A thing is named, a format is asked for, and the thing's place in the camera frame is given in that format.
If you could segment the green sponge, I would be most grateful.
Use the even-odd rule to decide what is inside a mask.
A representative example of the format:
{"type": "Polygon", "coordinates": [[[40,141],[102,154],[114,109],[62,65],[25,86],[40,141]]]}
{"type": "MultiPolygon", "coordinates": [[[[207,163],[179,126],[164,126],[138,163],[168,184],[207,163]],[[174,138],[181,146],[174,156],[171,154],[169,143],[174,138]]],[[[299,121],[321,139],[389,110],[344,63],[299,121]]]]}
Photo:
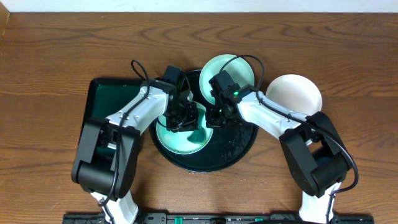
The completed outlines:
{"type": "Polygon", "coordinates": [[[206,142],[206,131],[204,129],[194,130],[187,140],[195,144],[203,144],[206,142]]]}

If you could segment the white plate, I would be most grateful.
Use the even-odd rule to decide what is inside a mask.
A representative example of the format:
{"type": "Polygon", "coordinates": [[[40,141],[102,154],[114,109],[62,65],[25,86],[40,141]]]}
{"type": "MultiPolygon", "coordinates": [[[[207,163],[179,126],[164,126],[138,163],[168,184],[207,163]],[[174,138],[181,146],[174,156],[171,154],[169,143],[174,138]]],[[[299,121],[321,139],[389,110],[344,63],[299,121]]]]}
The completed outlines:
{"type": "Polygon", "coordinates": [[[313,115],[322,109],[322,96],[318,87],[308,78],[286,74],[273,80],[266,97],[279,105],[299,113],[313,115]]]}

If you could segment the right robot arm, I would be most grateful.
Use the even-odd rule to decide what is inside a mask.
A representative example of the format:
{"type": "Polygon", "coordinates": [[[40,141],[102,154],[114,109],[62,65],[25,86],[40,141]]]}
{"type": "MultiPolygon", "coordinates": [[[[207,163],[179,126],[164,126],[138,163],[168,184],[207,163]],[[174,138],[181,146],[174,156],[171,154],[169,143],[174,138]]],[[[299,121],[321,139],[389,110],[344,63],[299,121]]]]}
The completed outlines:
{"type": "Polygon", "coordinates": [[[207,125],[225,128],[252,123],[280,142],[289,171],[303,192],[300,218],[305,222],[331,223],[335,195],[349,170],[358,179],[358,168],[331,119],[320,111],[313,115],[289,110],[251,85],[228,85],[210,90],[214,107],[207,125]]]}

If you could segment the green plate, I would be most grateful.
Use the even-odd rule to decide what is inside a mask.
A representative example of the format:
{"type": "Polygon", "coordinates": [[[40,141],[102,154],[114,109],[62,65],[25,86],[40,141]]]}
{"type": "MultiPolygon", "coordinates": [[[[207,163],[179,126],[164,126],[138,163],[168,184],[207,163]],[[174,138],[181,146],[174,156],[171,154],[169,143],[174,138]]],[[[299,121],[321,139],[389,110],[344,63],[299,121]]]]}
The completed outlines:
{"type": "Polygon", "coordinates": [[[182,155],[193,154],[200,151],[209,143],[213,135],[213,129],[206,127],[206,108],[199,102],[196,102],[196,104],[199,114],[198,127],[199,129],[204,129],[206,131],[206,142],[204,142],[203,144],[195,144],[188,141],[187,138],[189,137],[189,135],[191,135],[193,131],[176,133],[168,131],[165,127],[161,126],[161,124],[166,124],[166,117],[162,115],[159,116],[160,123],[156,123],[155,125],[155,133],[157,134],[161,145],[165,147],[168,151],[182,155]]]}
{"type": "MultiPolygon", "coordinates": [[[[235,55],[232,54],[223,54],[213,57],[201,70],[199,77],[200,91],[205,100],[212,105],[215,104],[215,98],[210,93],[212,87],[209,84],[209,81],[220,72],[220,69],[227,61],[234,57],[235,55]]],[[[225,66],[224,70],[230,74],[231,78],[238,83],[240,87],[245,85],[254,85],[254,72],[250,64],[248,64],[243,58],[233,60],[225,66]]]]}

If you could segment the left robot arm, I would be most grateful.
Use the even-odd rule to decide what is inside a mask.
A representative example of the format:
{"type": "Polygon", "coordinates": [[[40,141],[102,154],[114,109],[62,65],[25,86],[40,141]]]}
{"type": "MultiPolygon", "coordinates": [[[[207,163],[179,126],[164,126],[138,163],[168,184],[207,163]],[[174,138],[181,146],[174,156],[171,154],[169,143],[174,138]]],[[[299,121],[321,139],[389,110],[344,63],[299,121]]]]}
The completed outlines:
{"type": "Polygon", "coordinates": [[[72,181],[97,200],[108,223],[134,223],[137,217],[130,188],[141,135],[161,115],[169,117],[177,130],[198,127],[192,92],[161,80],[145,81],[119,111],[105,118],[88,118],[83,124],[72,181]]]}

